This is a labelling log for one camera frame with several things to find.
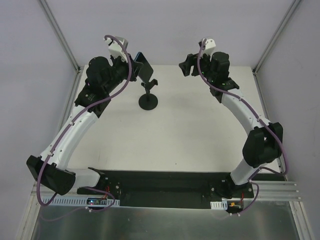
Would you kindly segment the blue black smartphone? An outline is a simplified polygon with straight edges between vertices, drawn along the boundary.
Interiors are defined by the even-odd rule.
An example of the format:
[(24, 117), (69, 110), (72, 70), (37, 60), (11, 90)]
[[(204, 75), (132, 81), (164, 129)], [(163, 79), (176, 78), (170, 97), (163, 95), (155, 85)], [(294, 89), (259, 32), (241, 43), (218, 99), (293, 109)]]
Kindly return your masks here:
[(154, 70), (151, 67), (150, 63), (148, 62), (148, 60), (142, 52), (137, 53), (134, 61), (142, 64), (137, 76), (142, 80), (143, 83), (148, 83), (154, 73)]

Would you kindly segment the black phone stand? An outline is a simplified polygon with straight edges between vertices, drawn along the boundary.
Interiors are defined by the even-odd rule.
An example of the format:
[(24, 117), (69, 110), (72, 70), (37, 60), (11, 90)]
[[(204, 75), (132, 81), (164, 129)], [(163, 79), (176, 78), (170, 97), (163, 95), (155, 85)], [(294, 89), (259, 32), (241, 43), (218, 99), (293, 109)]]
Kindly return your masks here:
[(145, 94), (139, 98), (138, 104), (143, 110), (150, 111), (158, 106), (158, 98), (151, 93), (151, 89), (157, 85), (158, 81), (155, 78), (150, 82), (141, 83), (141, 86), (145, 89)]

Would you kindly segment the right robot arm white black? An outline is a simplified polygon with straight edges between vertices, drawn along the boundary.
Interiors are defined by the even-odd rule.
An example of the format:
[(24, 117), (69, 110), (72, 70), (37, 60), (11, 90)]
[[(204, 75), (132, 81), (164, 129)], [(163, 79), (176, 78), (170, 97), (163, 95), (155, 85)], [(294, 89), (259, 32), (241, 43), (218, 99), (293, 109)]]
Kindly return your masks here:
[(225, 192), (237, 197), (243, 185), (265, 169), (266, 164), (283, 156), (283, 127), (259, 115), (245, 99), (239, 85), (229, 76), (229, 55), (215, 52), (212, 56), (188, 54), (179, 65), (185, 77), (201, 76), (210, 87), (211, 94), (228, 108), (244, 128), (247, 139), (242, 148), (243, 159), (229, 174)]

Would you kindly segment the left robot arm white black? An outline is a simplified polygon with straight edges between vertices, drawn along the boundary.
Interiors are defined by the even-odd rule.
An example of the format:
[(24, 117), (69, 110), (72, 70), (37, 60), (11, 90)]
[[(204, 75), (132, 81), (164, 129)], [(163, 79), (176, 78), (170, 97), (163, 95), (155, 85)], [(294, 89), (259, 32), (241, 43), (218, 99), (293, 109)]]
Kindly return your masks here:
[(128, 76), (135, 81), (143, 64), (131, 61), (129, 66), (120, 57), (98, 56), (90, 60), (86, 70), (83, 89), (74, 102), (69, 119), (52, 143), (40, 154), (31, 155), (26, 161), (37, 185), (43, 185), (59, 195), (65, 195), (72, 188), (88, 187), (94, 194), (105, 191), (106, 183), (101, 173), (92, 167), (71, 169), (68, 167), (71, 156), (88, 129), (100, 118), (109, 101), (110, 93)]

